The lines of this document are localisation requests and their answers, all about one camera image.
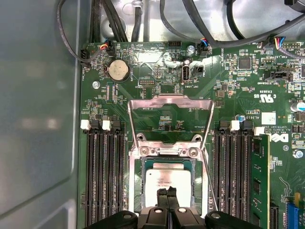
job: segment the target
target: wire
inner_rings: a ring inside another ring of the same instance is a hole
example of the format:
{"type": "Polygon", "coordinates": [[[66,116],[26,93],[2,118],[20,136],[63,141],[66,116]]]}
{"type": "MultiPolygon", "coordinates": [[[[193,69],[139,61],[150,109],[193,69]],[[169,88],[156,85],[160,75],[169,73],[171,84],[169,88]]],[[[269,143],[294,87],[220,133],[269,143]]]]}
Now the wire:
{"type": "Polygon", "coordinates": [[[104,10],[106,12],[106,15],[107,15],[107,18],[108,18],[108,21],[109,21],[110,27],[112,29],[115,40],[117,42],[122,42],[122,38],[121,38],[121,35],[119,33],[118,27],[117,27],[117,25],[116,25],[116,23],[113,19],[113,16],[110,12],[110,9],[109,9],[108,5],[106,4],[106,2],[104,0],[102,0],[102,5],[103,5],[104,10]]]}
{"type": "Polygon", "coordinates": [[[227,3],[227,20],[228,20],[230,29],[232,30],[235,37],[239,40],[242,40],[242,39],[244,39],[244,36],[239,32],[239,30],[235,24],[234,17],[233,17],[233,3],[234,2],[235,2],[235,0],[230,0],[227,3]]]}
{"type": "Polygon", "coordinates": [[[60,0],[58,2],[58,5],[57,5],[57,9],[56,9],[56,21],[57,21],[57,25],[58,25],[58,29],[59,29],[59,32],[61,34],[61,38],[62,38],[62,41],[64,43],[64,45],[67,47],[69,53],[71,53],[71,55],[73,57],[75,57],[77,60],[81,61],[81,62],[84,62],[84,63],[90,63],[91,61],[93,61],[96,57],[98,57],[98,55],[100,55],[101,53],[101,49],[98,49],[92,56],[91,58],[89,59],[84,59],[84,58],[81,58],[80,56],[78,56],[74,51],[73,49],[71,48],[69,42],[68,42],[68,39],[66,37],[66,34],[63,30],[63,26],[62,26],[62,21],[61,21],[61,9],[62,9],[62,6],[63,4],[65,3],[66,0],[60,0]]]}
{"type": "Polygon", "coordinates": [[[194,38],[185,36],[184,34],[179,33],[176,29],[174,29],[174,27],[168,22],[168,20],[165,17],[164,8],[165,8],[165,0],[160,0],[160,17],[161,17],[161,21],[162,21],[163,25],[167,28],[167,30],[169,32],[175,34],[176,36],[182,38],[183,40],[198,43],[199,39],[194,39],[194,38]]]}
{"type": "Polygon", "coordinates": [[[187,13],[189,14],[189,17],[193,21],[194,25],[201,32],[201,34],[209,41],[209,43],[211,44],[212,47],[231,48],[231,47],[238,47],[238,46],[246,45],[246,44],[253,43],[253,42],[261,42],[261,41],[266,40],[271,35],[274,36],[276,34],[282,33],[284,31],[290,29],[291,27],[293,27],[294,25],[300,23],[301,21],[303,21],[305,19],[305,14],[302,14],[299,17],[291,20],[290,22],[288,22],[284,25],[281,25],[271,31],[259,34],[257,36],[245,38],[245,39],[238,40],[238,41],[221,42],[221,41],[216,41],[213,38],[213,36],[210,34],[209,30],[207,29],[206,25],[204,24],[204,22],[201,19],[201,16],[194,4],[194,1],[193,0],[182,0],[182,1],[184,4],[184,7],[185,7],[187,13]]]}
{"type": "Polygon", "coordinates": [[[117,28],[119,30],[119,34],[121,35],[122,41],[123,42],[128,42],[127,40],[127,36],[125,33],[125,29],[122,25],[122,21],[118,15],[118,12],[116,11],[115,7],[113,6],[113,3],[111,2],[111,0],[102,0],[103,2],[105,2],[108,6],[108,9],[111,13],[111,15],[113,16],[113,19],[117,25],[117,28]]]}
{"type": "Polygon", "coordinates": [[[293,54],[293,53],[290,53],[288,51],[286,51],[285,49],[283,48],[280,48],[279,51],[287,56],[290,56],[294,59],[305,59],[305,56],[301,56],[301,55],[297,55],[297,54],[293,54]]]}
{"type": "Polygon", "coordinates": [[[208,42],[206,39],[201,39],[200,40],[206,47],[208,47],[208,42]]]}
{"type": "Polygon", "coordinates": [[[282,39],[281,39],[281,41],[280,41],[279,48],[281,48],[281,47],[282,47],[282,45],[283,45],[283,41],[285,40],[285,38],[286,38],[286,37],[282,37],[282,39]]]}
{"type": "Polygon", "coordinates": [[[134,10],[134,27],[132,31],[132,42],[137,42],[139,40],[141,19],[142,19],[142,10],[140,7],[136,7],[134,10]]]}
{"type": "Polygon", "coordinates": [[[278,42],[277,42],[277,38],[275,37],[274,38],[274,44],[275,44],[275,47],[276,47],[276,49],[278,50],[280,47],[279,47],[279,44],[278,44],[278,42]]]}

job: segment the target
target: chip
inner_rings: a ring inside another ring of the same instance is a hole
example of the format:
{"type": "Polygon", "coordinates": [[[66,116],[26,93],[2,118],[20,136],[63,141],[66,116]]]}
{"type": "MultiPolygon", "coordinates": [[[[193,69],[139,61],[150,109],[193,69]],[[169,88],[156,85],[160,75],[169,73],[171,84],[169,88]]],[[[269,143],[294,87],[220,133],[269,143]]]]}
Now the chip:
{"type": "Polygon", "coordinates": [[[305,65],[302,65],[301,67],[301,77],[305,78],[305,65]]]}
{"type": "Polygon", "coordinates": [[[261,226],[261,219],[254,213],[252,214],[252,223],[256,226],[261,226]]]}
{"type": "Polygon", "coordinates": [[[295,120],[296,121],[305,121],[305,113],[296,113],[295,120]]]}
{"type": "Polygon", "coordinates": [[[216,101],[215,102],[215,106],[219,107],[219,106],[224,106],[224,101],[220,100],[220,101],[216,101]]]}
{"type": "Polygon", "coordinates": [[[251,69],[251,58],[250,57],[241,57],[238,60],[238,69],[251,69]]]}
{"type": "Polygon", "coordinates": [[[216,95],[218,98],[224,98],[225,97],[225,92],[223,90],[218,90],[216,92],[216,95]]]}
{"type": "Polygon", "coordinates": [[[260,195],[261,193],[261,182],[257,181],[257,180],[254,180],[253,182],[253,190],[258,194],[260,195]]]}

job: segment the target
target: integrated circuit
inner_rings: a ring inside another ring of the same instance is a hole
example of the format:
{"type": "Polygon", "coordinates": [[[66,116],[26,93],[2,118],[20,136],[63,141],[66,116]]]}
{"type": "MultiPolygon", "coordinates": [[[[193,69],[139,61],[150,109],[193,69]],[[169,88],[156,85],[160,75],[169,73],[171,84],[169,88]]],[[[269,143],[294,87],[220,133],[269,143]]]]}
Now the integrated circuit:
{"type": "Polygon", "coordinates": [[[261,193],[261,182],[259,182],[258,180],[254,180],[253,190],[259,195],[261,193]]]}
{"type": "Polygon", "coordinates": [[[256,226],[261,226],[261,219],[256,215],[252,214],[252,223],[256,226]]]}
{"type": "Polygon", "coordinates": [[[240,57],[238,59],[238,69],[250,70],[251,69],[251,57],[240,57]]]}
{"type": "Polygon", "coordinates": [[[225,97],[225,91],[224,90],[218,90],[216,91],[216,96],[218,98],[224,98],[225,97]]]}

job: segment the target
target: white sticker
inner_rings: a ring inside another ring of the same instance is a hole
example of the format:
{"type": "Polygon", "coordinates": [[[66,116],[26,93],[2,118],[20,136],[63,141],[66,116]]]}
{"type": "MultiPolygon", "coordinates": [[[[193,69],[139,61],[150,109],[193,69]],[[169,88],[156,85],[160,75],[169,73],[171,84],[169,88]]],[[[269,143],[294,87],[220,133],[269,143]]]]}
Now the white sticker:
{"type": "Polygon", "coordinates": [[[276,113],[262,112],[262,125],[276,125],[276,113]]]}

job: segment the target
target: green circuit board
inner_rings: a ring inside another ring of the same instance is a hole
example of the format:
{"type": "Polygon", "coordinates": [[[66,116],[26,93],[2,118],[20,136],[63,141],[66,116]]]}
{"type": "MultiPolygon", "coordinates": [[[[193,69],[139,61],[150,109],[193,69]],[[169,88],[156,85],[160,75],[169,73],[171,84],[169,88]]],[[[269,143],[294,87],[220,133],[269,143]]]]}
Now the green circuit board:
{"type": "MultiPolygon", "coordinates": [[[[100,45],[87,44],[84,50],[93,53],[100,45]]],[[[286,42],[283,47],[305,55],[304,42],[286,42]]],[[[105,51],[90,67],[82,68],[81,120],[88,120],[91,126],[97,120],[101,125],[97,129],[102,129],[104,121],[112,126],[120,123],[120,133],[111,135],[112,139],[104,132],[80,131],[78,228],[128,209],[129,151],[134,140],[128,102],[150,100],[160,94],[182,94],[191,100],[214,102],[205,146],[220,210],[264,229],[291,229],[287,204],[292,203],[299,209],[296,225],[305,228],[305,156],[295,156],[296,150],[305,151],[305,119],[302,112],[291,109],[292,104],[305,100],[304,59],[293,59],[259,43],[230,49],[208,47],[203,53],[198,44],[191,42],[114,43],[113,48],[115,59],[124,60],[129,67],[129,76],[123,82],[109,76],[113,58],[105,51]],[[189,46],[195,48],[194,53],[187,51],[189,46]],[[187,80],[182,78],[185,63],[187,80]],[[93,82],[99,82],[96,89],[93,82]],[[231,121],[241,116],[253,125],[246,135],[242,127],[235,134],[230,131],[231,121]],[[224,130],[220,130],[220,121],[227,122],[224,130]],[[261,135],[254,135],[262,127],[261,135]],[[113,146],[107,156],[109,163],[103,161],[105,142],[113,146]],[[239,179],[242,184],[237,191],[221,181],[236,189],[239,179]],[[111,203],[102,204],[108,195],[112,195],[111,203]],[[232,207],[233,201],[240,207],[232,207]]],[[[136,134],[166,144],[190,141],[196,134],[204,136],[209,117],[209,111],[175,104],[131,112],[136,134]]],[[[141,160],[135,163],[135,212],[143,207],[142,165],[141,160]]],[[[196,180],[192,187],[193,207],[201,213],[203,165],[200,161],[192,165],[192,179],[196,180]]],[[[214,210],[211,193],[206,206],[208,211],[214,210]]]]}

